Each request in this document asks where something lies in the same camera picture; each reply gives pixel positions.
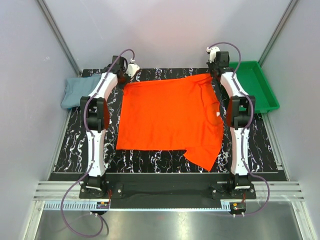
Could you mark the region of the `orange t shirt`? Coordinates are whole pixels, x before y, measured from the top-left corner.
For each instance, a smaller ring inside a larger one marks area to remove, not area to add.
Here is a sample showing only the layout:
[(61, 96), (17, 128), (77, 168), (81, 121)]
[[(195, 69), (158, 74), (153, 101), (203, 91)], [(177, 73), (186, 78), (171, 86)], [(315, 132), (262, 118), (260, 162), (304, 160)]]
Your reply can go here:
[(221, 151), (224, 123), (208, 73), (124, 87), (117, 150), (184, 150), (210, 171)]

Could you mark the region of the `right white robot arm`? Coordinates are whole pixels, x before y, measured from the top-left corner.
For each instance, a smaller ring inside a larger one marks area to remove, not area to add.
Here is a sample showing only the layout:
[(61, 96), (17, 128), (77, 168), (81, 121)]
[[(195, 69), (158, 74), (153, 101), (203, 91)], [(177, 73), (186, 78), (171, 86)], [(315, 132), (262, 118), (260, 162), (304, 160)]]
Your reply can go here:
[(226, 192), (232, 198), (242, 198), (251, 188), (248, 167), (248, 145), (250, 126), (254, 117), (256, 99), (241, 86), (236, 71), (229, 66), (228, 51), (219, 47), (208, 47), (207, 62), (211, 76), (226, 90), (229, 103), (226, 110), (226, 123), (232, 140), (232, 162)]

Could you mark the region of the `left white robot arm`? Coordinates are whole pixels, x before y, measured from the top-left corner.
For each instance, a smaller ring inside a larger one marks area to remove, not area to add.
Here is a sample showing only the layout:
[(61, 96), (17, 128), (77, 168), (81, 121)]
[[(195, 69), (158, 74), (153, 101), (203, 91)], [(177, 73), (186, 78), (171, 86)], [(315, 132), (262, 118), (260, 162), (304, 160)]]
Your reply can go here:
[(87, 136), (88, 166), (81, 178), (79, 197), (98, 199), (108, 195), (106, 167), (104, 163), (104, 140), (110, 123), (107, 100), (112, 90), (126, 80), (127, 60), (114, 55), (112, 63), (103, 69), (97, 86), (88, 96), (80, 99), (80, 112)]

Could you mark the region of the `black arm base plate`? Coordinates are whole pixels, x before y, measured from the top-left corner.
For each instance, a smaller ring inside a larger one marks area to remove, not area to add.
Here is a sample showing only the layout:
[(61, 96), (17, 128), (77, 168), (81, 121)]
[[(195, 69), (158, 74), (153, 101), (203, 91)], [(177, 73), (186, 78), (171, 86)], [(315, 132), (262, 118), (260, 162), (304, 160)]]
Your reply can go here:
[(249, 175), (229, 173), (108, 173), (86, 177), (81, 199), (113, 201), (114, 209), (213, 209), (221, 200), (257, 198)]

